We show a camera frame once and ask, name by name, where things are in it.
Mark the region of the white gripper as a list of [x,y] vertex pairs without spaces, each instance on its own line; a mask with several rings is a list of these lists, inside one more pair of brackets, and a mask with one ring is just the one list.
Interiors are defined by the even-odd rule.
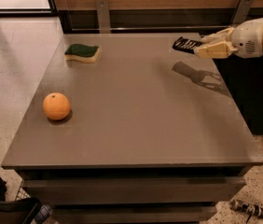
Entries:
[[245,21],[201,39],[202,44],[194,48],[199,58],[225,59],[231,54],[241,58],[263,56],[263,19]]

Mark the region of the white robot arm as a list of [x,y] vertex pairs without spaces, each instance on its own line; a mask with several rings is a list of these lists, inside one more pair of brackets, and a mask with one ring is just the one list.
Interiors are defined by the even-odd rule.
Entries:
[[263,18],[245,21],[215,34],[207,35],[194,48],[200,58],[225,59],[234,54],[240,58],[263,56]]

